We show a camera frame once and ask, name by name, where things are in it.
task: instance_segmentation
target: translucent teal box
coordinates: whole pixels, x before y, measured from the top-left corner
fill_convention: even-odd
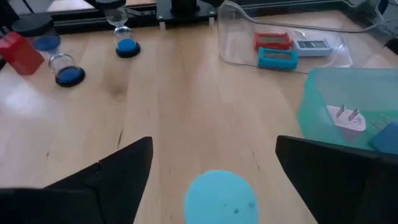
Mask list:
[[[308,74],[297,112],[305,138],[374,150],[369,140],[386,126],[382,118],[398,120],[398,69],[328,67]]]

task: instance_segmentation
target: blue sand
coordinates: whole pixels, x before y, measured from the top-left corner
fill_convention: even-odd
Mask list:
[[[132,39],[123,39],[118,43],[118,49],[121,52],[132,52],[137,47],[137,42]]]
[[[60,83],[70,83],[81,76],[82,72],[78,67],[67,67],[59,71],[57,78]]]
[[[44,35],[33,41],[33,47],[42,52],[51,52],[59,47],[61,38],[57,35]]]

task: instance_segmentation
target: hourglass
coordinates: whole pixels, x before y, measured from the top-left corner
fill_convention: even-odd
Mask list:
[[[59,52],[61,38],[54,30],[54,22],[47,14],[32,14],[15,21],[14,31],[26,37],[33,48],[46,53],[49,67],[55,74],[55,82],[62,87],[71,87],[85,79],[85,71],[76,65],[74,59]]]
[[[141,48],[132,38],[131,29],[124,25],[128,20],[125,4],[126,0],[96,0],[96,8],[103,10],[108,22],[116,27],[113,31],[116,53],[129,58],[136,56]]]

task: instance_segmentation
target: metal prongs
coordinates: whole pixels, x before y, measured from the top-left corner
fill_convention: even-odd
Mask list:
[[[355,110],[349,115],[348,121],[352,121],[355,118],[355,116],[358,114],[359,114],[359,109],[355,108]]]
[[[344,110],[346,110],[345,105],[341,106],[341,108],[337,111],[336,118],[340,117],[340,115],[344,112]]]

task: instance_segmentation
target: light blue ball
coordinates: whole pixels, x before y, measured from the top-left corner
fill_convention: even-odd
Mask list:
[[[257,200],[242,177],[211,170],[191,183],[184,216],[187,224],[257,224]]]

